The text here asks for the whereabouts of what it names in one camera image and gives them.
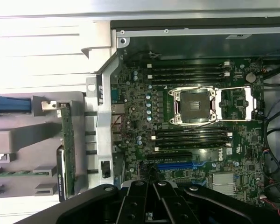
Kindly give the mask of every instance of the green circuit board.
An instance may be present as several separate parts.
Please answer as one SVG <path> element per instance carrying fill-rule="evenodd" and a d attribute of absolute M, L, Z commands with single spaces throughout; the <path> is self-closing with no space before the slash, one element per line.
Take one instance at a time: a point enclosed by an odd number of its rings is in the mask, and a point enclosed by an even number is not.
<path fill-rule="evenodd" d="M 198 65 L 199 68 L 199 65 L 221 65 L 226 61 L 229 62 L 229 75 L 219 75 L 218 79 L 209 82 L 200 82 L 199 77 L 193 80 L 178 80 L 176 74 L 177 67 Z M 152 68 L 164 68 L 159 72 L 172 75 L 168 79 L 160 76 L 161 81 L 155 81 L 150 76 Z M 201 184 L 260 206 L 257 197 L 260 192 L 259 183 L 263 182 L 259 164 L 264 145 L 263 77 L 257 75 L 253 83 L 248 83 L 245 76 L 248 73 L 257 74 L 261 69 L 262 66 L 253 63 L 250 58 L 153 61 L 125 65 L 121 73 L 111 79 L 111 97 L 112 106 L 115 107 L 112 120 L 121 114 L 118 123 L 113 126 L 113 141 L 125 153 L 126 180 L 139 178 L 138 168 L 141 161 L 163 165 L 195 161 L 197 167 L 161 169 L 158 176 L 160 179 L 174 181 L 180 187 L 191 183 Z M 218 138 L 221 138 L 221 131 L 227 136 L 224 136 L 227 142 L 223 144 L 218 141 L 217 144 L 205 146 L 200 140 L 193 140 L 193 136 L 199 134 L 199 129 L 194 131 L 191 126 L 170 123 L 175 107 L 169 91 L 184 86 L 250 86 L 257 109 L 250 121 L 220 121 L 204 127 L 207 132 L 216 133 L 217 129 L 220 130 L 216 135 Z M 224 119 L 245 119 L 247 104 L 243 89 L 222 91 L 220 107 Z M 186 131 L 193 132 L 193 136 L 179 136 L 181 140 L 189 139 L 188 145 L 182 145 L 175 139 L 179 132 Z M 158 134 L 166 136 L 163 143 L 160 141 L 161 146 L 157 145 L 160 142 L 156 143 L 154 140 Z"/>

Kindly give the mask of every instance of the ram slot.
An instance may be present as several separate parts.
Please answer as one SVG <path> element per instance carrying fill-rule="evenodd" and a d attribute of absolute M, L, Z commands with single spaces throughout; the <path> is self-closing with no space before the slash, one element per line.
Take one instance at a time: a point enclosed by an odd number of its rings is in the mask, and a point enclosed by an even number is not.
<path fill-rule="evenodd" d="M 169 153 L 169 152 L 188 152 L 191 149 L 211 149 L 211 148 L 223 148 L 226 147 L 226 143 L 212 143 L 208 142 L 207 145 L 204 144 L 192 144 L 192 145 L 171 145 L 171 146 L 155 146 L 155 152 Z"/>

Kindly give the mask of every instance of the black ram slot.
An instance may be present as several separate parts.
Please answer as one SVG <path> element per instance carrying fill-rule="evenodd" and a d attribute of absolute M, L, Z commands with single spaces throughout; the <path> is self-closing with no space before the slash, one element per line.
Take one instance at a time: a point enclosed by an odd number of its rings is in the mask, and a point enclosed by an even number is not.
<path fill-rule="evenodd" d="M 228 131 L 227 127 L 200 127 L 195 128 L 192 130 L 192 128 L 175 128 L 175 129 L 159 129 L 155 130 L 155 133 L 176 133 L 176 132 L 200 132 L 200 131 Z"/>
<path fill-rule="evenodd" d="M 150 75 L 156 76 L 178 76 L 178 75 L 194 75 L 194 74 L 215 74 L 222 75 L 225 70 L 214 70 L 214 69 L 195 69 L 195 70 L 160 70 L 160 71 L 152 71 Z"/>
<path fill-rule="evenodd" d="M 186 70 L 192 68 L 211 68 L 211 69 L 221 69 L 222 66 L 218 64 L 185 64 L 185 65 L 156 65 L 153 64 L 151 70 Z"/>
<path fill-rule="evenodd" d="M 225 140 L 218 140 L 218 139 L 208 139 L 208 140 L 196 140 L 196 141 L 178 141 L 178 142 L 156 142 L 155 146 L 208 146 L 209 144 L 217 144 L 217 143 L 226 143 Z"/>
<path fill-rule="evenodd" d="M 163 79 L 193 79 L 193 78 L 223 78 L 222 73 L 183 73 L 183 74 L 167 74 L 167 75 L 153 75 L 152 80 L 163 80 Z"/>
<path fill-rule="evenodd" d="M 187 153 L 156 153 L 147 155 L 148 160 L 160 160 L 167 158 L 179 158 L 179 157 L 190 157 L 192 158 L 193 154 L 190 152 Z"/>
<path fill-rule="evenodd" d="M 167 132 L 167 133 L 157 133 L 155 136 L 157 138 L 163 138 L 163 137 L 168 137 L 168 136 L 188 136 L 188 135 L 211 135 L 211 134 L 222 134 L 222 135 L 226 135 L 227 132 L 225 131 L 199 131 L 199 132 Z"/>
<path fill-rule="evenodd" d="M 223 77 L 187 78 L 183 80 L 152 80 L 152 85 L 190 84 L 190 83 L 217 83 L 224 81 Z"/>
<path fill-rule="evenodd" d="M 212 144 L 208 144 L 208 145 L 174 145 L 174 146 L 159 146 L 158 150 L 159 151 L 182 151 L 182 150 L 191 150 L 191 149 L 199 149 L 199 148 L 222 148 L 222 147 L 226 147 L 226 145 L 224 143 L 212 143 Z"/>
<path fill-rule="evenodd" d="M 187 141 L 187 140 L 225 140 L 228 141 L 226 135 L 197 135 L 197 136 L 175 136 L 166 138 L 157 138 L 156 142 L 176 142 L 176 141 Z"/>

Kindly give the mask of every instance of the sticker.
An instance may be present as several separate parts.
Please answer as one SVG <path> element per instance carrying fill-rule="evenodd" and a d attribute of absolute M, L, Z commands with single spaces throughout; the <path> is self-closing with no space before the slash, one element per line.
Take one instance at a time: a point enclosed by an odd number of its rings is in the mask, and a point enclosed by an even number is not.
<path fill-rule="evenodd" d="M 232 155 L 232 148 L 226 148 L 226 155 Z"/>
<path fill-rule="evenodd" d="M 231 34 L 226 39 L 246 39 L 252 34 Z"/>
<path fill-rule="evenodd" d="M 223 148 L 219 149 L 219 161 L 223 161 Z"/>

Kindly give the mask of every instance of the capacitor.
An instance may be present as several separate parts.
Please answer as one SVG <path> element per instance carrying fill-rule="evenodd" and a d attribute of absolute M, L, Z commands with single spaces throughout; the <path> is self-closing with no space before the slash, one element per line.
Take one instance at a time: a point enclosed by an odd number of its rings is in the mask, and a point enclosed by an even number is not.
<path fill-rule="evenodd" d="M 254 83 L 256 81 L 256 75 L 252 72 L 246 75 L 246 81 L 249 83 Z"/>
<path fill-rule="evenodd" d="M 238 162 L 238 161 L 233 161 L 233 165 L 234 165 L 235 167 L 238 167 L 238 166 L 239 166 L 239 162 Z"/>

